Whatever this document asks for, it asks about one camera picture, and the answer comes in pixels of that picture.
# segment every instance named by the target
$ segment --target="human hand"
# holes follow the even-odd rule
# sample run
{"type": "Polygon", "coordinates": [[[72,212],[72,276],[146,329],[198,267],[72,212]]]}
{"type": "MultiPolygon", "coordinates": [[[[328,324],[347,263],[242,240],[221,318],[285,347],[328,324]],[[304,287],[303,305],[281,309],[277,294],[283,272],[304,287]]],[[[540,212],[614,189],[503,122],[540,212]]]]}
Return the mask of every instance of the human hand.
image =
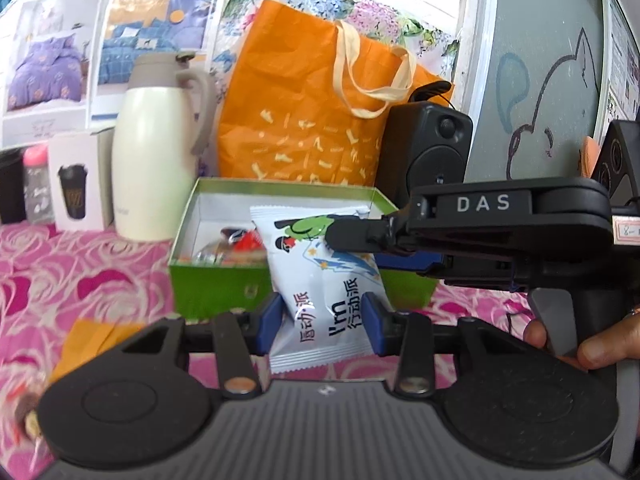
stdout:
{"type": "MultiPolygon", "coordinates": [[[[523,339],[536,348],[546,346],[546,329],[541,321],[531,321],[523,339]]],[[[640,316],[629,316],[604,332],[583,341],[575,358],[559,356],[581,370],[595,370],[622,361],[640,359],[640,316]]]]}

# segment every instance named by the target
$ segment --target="black coffee cup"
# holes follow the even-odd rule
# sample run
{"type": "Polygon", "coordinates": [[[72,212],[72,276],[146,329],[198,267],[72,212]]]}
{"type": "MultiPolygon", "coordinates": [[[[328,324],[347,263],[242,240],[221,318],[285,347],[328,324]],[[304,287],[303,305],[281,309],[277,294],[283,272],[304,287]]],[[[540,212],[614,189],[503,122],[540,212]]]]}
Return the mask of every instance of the black coffee cup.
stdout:
{"type": "Polygon", "coordinates": [[[86,168],[83,164],[61,166],[58,170],[66,214],[73,220],[82,220],[85,215],[86,168]]]}
{"type": "Polygon", "coordinates": [[[0,152],[0,223],[15,224],[26,219],[22,150],[5,150],[0,152]]]}

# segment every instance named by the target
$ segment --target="cream bag handle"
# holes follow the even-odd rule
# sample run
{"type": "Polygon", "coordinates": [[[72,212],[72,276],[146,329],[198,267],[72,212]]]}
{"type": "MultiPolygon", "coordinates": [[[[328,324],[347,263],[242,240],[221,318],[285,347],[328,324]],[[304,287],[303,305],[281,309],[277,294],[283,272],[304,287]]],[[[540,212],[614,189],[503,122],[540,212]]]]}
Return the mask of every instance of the cream bag handle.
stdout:
{"type": "Polygon", "coordinates": [[[386,110],[389,103],[397,103],[406,98],[414,82],[415,56],[402,46],[393,46],[391,52],[398,56],[402,62],[398,67],[394,80],[391,82],[391,86],[383,86],[371,90],[361,88],[353,78],[353,65],[360,55],[360,35],[352,25],[343,20],[336,22],[336,25],[338,27],[338,40],[335,47],[334,91],[355,117],[375,119],[386,110]],[[382,108],[371,111],[364,108],[353,108],[349,104],[342,88],[342,74],[344,73],[345,60],[347,62],[349,78],[356,90],[363,95],[384,101],[385,104],[382,108]]]}

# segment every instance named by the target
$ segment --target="black speaker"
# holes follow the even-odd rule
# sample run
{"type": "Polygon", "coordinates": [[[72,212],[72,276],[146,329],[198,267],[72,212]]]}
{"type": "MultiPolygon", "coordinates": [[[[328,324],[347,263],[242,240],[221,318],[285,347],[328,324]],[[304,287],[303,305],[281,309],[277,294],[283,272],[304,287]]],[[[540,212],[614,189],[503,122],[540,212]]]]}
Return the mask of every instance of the black speaker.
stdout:
{"type": "Polygon", "coordinates": [[[416,92],[389,111],[376,173],[376,187],[399,208],[414,187],[463,181],[474,127],[468,115],[416,92]]]}
{"type": "Polygon", "coordinates": [[[609,190],[612,206],[624,206],[640,196],[639,123],[611,121],[591,178],[609,190]]]}

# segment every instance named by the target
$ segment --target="white thermos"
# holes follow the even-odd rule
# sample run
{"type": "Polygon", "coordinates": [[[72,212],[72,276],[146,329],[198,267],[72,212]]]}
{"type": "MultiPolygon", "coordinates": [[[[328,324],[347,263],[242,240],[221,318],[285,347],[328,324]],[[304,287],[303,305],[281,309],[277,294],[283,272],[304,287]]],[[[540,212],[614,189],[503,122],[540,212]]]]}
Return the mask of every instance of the white thermos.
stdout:
{"type": "Polygon", "coordinates": [[[177,234],[216,108],[213,81],[189,68],[192,58],[162,52],[136,59],[111,156],[115,225],[124,238],[151,242],[177,234]],[[200,87],[197,122],[188,80],[200,87]]]}

